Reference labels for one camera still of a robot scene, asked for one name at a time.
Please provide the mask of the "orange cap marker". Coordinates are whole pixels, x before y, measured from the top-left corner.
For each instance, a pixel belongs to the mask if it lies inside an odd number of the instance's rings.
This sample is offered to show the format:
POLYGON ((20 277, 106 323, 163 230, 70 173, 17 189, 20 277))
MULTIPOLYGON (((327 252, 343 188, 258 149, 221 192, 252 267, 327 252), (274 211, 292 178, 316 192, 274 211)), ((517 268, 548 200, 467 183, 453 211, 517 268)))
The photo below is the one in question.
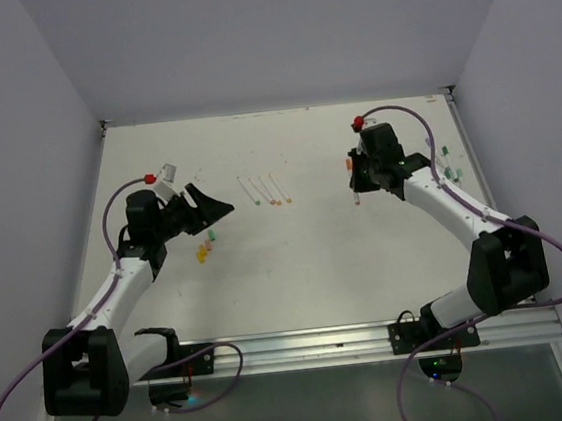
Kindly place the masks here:
POLYGON ((361 204, 361 201, 360 201, 360 195, 355 190, 355 187, 354 187, 354 179, 353 179, 354 173, 353 173, 352 158, 347 157, 345 159, 345 164, 346 164, 346 168, 347 168, 347 174, 349 175, 349 187, 350 187, 351 193, 353 195, 353 202, 354 202, 355 206, 359 206, 361 204))

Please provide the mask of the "light green cap marker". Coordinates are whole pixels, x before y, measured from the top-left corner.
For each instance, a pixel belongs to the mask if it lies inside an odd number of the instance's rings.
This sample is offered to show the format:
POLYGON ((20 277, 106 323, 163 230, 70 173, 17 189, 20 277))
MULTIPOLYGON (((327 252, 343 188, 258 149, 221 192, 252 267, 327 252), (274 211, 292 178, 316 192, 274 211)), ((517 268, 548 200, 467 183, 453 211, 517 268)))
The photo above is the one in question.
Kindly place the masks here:
POLYGON ((241 188, 243 189, 243 191, 245 192, 246 196, 251 200, 251 202, 253 202, 256 206, 260 205, 260 200, 259 198, 255 195, 255 193, 248 187, 247 183, 245 180, 243 180, 241 177, 237 177, 236 178, 238 180, 239 185, 241 186, 241 188))

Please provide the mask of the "peach cap marker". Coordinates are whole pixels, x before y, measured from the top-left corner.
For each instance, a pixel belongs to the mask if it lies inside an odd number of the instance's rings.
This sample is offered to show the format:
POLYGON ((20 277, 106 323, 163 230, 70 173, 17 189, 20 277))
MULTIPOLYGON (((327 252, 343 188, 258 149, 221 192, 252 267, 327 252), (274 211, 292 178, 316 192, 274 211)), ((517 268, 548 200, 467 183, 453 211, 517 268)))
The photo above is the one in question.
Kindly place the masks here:
POLYGON ((249 183, 252 187, 257 191, 257 193, 270 205, 276 204, 276 199, 273 198, 270 194, 266 192, 266 189, 263 188, 259 183, 253 180, 251 177, 249 178, 249 183))

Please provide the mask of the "yellow cap marker front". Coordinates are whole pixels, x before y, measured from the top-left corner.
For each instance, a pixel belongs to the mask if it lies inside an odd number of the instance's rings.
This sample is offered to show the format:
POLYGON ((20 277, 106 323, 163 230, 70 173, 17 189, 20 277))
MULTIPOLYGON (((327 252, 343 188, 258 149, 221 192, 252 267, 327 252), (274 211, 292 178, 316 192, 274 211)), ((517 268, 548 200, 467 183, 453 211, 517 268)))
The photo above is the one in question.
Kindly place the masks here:
POLYGON ((273 189, 268 185, 268 183, 265 181, 265 179, 260 176, 259 177, 259 182, 262 186, 262 188, 265 190, 265 193, 267 194, 267 196, 270 199, 270 203, 276 205, 276 206, 280 206, 282 204, 282 199, 279 199, 276 196, 276 193, 273 191, 273 189))

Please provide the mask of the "yellow cap marker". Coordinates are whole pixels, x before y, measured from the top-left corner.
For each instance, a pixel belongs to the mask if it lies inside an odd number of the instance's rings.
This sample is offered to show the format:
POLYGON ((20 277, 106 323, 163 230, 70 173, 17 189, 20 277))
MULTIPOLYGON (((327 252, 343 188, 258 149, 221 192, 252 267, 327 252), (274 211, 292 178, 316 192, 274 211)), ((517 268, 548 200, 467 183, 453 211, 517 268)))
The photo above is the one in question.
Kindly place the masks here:
POLYGON ((265 181, 265 179, 260 176, 259 177, 259 182, 262 186, 262 188, 265 190, 265 193, 267 194, 267 196, 270 199, 270 203, 276 205, 276 206, 280 206, 282 204, 282 199, 279 199, 276 196, 276 193, 273 191, 273 189, 268 185, 268 183, 265 181))
POLYGON ((282 186, 279 179, 277 177, 275 177, 272 173, 270 173, 269 178, 272 181, 274 187, 276 187, 276 189, 277 189, 278 193, 280 194, 280 196, 282 197, 282 199, 287 204, 290 204, 292 202, 292 198, 289 195, 289 193, 285 190, 285 188, 282 186))

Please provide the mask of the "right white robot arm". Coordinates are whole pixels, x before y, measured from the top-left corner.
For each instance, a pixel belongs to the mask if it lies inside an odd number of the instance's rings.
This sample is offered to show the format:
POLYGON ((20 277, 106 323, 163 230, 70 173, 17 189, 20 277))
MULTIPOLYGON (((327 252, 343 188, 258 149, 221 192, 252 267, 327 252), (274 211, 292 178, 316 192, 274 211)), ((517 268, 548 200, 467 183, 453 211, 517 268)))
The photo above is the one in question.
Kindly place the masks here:
POLYGON ((423 154, 407 155, 388 123, 365 122, 348 152, 355 193, 384 190, 426 212, 470 253, 463 285, 423 306, 419 333, 440 348, 455 327, 479 316, 495 316, 544 290, 550 282, 540 238, 504 225, 506 214, 469 196, 423 154))

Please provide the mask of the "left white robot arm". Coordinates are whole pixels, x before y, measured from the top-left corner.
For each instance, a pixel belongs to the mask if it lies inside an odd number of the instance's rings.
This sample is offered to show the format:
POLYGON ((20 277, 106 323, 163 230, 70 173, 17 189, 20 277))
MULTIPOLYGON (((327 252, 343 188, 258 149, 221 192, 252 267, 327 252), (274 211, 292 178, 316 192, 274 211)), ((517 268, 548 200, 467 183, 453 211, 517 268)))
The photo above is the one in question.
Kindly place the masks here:
POLYGON ((51 416, 118 416, 137 381, 171 376, 188 365, 174 329, 144 328, 129 336, 123 330, 162 270, 167 242, 196 236, 235 208, 193 184, 165 197, 137 190, 125 204, 126 226, 110 275, 81 314, 42 340, 45 410, 51 416))

